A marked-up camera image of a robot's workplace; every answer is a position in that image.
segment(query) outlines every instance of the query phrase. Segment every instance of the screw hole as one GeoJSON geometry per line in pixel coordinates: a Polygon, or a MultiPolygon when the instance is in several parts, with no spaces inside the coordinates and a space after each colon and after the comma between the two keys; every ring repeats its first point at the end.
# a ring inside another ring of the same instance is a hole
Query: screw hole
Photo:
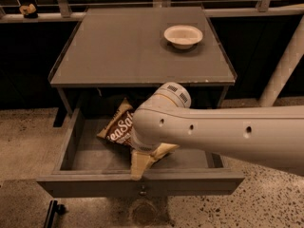
{"type": "Polygon", "coordinates": [[[193,129],[194,129],[194,126],[193,126],[193,125],[190,125],[190,126],[189,126],[189,130],[188,130],[188,134],[189,134],[189,135],[192,134],[193,129]]]}
{"type": "Polygon", "coordinates": [[[250,134],[252,131],[253,129],[251,128],[251,126],[247,126],[246,133],[250,134]]]}
{"type": "Polygon", "coordinates": [[[162,127],[163,124],[164,124],[164,119],[161,119],[161,120],[160,120],[160,127],[162,127]]]}
{"type": "Polygon", "coordinates": [[[251,126],[247,126],[244,132],[244,138],[249,139],[251,134],[253,132],[253,129],[251,128],[251,126]]]}

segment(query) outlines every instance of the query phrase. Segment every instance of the white pole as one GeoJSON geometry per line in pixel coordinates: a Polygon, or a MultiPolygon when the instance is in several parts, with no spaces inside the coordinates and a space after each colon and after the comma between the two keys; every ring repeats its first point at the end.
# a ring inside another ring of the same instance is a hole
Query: white pole
{"type": "Polygon", "coordinates": [[[259,105],[272,106],[304,54],[304,16],[286,47],[275,72],[264,89],[259,105]]]}

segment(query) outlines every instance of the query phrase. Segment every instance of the table top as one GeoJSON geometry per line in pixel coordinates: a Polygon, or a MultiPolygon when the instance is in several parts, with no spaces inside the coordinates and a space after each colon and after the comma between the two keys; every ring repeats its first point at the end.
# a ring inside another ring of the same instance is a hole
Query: table top
{"type": "Polygon", "coordinates": [[[233,85],[236,74],[202,8],[89,9],[50,80],[55,87],[233,85]],[[163,37],[175,25],[200,29],[187,50],[163,37]]]}

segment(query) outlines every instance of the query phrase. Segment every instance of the drawer front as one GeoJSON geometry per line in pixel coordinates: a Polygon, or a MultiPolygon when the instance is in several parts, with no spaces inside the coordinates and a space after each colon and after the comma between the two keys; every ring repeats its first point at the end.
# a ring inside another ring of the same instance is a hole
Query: drawer front
{"type": "Polygon", "coordinates": [[[54,198],[88,197],[161,197],[161,196],[201,196],[229,195],[242,182],[242,174],[214,174],[188,179],[157,178],[149,180],[124,180],[120,175],[52,175],[40,178],[38,183],[54,198]]]}

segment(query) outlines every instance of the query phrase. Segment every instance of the snack bag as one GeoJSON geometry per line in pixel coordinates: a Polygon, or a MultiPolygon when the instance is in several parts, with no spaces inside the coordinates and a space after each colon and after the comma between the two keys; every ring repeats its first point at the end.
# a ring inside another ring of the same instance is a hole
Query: snack bag
{"type": "MultiPolygon", "coordinates": [[[[97,134],[98,137],[109,140],[113,143],[131,145],[131,130],[133,126],[134,109],[126,98],[117,109],[113,119],[97,134]]],[[[143,172],[149,169],[153,163],[162,159],[179,146],[176,144],[162,143],[153,153],[146,154],[135,149],[132,150],[131,179],[138,181],[142,178],[143,172]]]]}
{"type": "Polygon", "coordinates": [[[132,105],[124,98],[110,123],[97,136],[113,143],[131,146],[133,113],[132,105]]]}

